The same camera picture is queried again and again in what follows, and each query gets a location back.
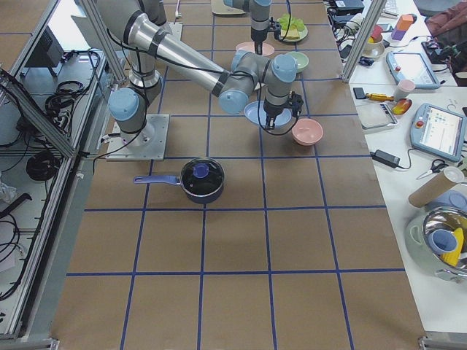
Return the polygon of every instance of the blue pot handle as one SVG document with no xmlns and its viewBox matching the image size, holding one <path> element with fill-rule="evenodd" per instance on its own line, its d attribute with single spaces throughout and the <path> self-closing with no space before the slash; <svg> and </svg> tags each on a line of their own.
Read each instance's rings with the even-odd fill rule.
<svg viewBox="0 0 467 350">
<path fill-rule="evenodd" d="M 180 185 L 180 178 L 175 175 L 151 175 L 137 176 L 133 179 L 134 184 L 172 184 Z"/>
</svg>

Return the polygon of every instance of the green bowl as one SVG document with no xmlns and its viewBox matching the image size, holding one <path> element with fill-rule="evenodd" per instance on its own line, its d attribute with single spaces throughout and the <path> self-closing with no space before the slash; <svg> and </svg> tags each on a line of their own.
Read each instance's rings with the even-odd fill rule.
<svg viewBox="0 0 467 350">
<path fill-rule="evenodd" d="M 304 71 L 305 68 L 308 66 L 309 59 L 308 56 L 304 53 L 301 53 L 299 51 L 290 51 L 287 52 L 286 55 L 292 56 L 297 61 L 297 73 Z"/>
</svg>

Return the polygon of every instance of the lettuce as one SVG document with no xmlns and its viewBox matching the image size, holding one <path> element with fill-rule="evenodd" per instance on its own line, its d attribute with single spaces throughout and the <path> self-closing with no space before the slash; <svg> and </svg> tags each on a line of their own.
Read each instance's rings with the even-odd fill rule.
<svg viewBox="0 0 467 350">
<path fill-rule="evenodd" d="M 279 18 L 277 21 L 280 23 L 282 30 L 286 31 L 289 25 L 289 14 L 283 14 L 282 17 Z M 292 16 L 292 18 L 290 19 L 290 29 L 304 31 L 305 25 L 303 20 Z"/>
</svg>

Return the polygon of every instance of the scissors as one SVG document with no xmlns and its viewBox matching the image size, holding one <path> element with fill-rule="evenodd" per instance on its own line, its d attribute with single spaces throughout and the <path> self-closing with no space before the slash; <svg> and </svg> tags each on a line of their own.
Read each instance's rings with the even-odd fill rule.
<svg viewBox="0 0 467 350">
<path fill-rule="evenodd" d="M 417 177 L 417 180 L 423 179 L 424 177 L 427 177 L 428 175 L 434 174 L 434 173 L 439 173 L 441 170 L 446 168 L 448 165 L 447 163 L 439 158 L 436 158 L 433 162 L 431 162 L 431 167 L 429 170 L 421 174 L 419 177 Z"/>
</svg>

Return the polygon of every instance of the pot handle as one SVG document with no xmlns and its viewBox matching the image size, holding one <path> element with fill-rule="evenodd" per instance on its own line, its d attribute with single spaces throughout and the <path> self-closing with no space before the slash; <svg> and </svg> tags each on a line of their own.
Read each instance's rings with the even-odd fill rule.
<svg viewBox="0 0 467 350">
<path fill-rule="evenodd" d="M 467 279 L 467 275 L 465 275 L 464 273 L 458 273 L 455 271 L 448 270 L 446 268 L 435 271 L 435 275 L 445 281 L 455 280 L 461 282 Z"/>
<path fill-rule="evenodd" d="M 134 184 L 172 184 L 180 185 L 180 178 L 175 175 L 151 175 L 137 176 L 133 179 Z"/>
<path fill-rule="evenodd" d="M 421 236 L 421 229 L 418 226 L 412 226 L 409 230 L 410 238 L 419 246 L 423 244 L 423 237 Z"/>
</svg>

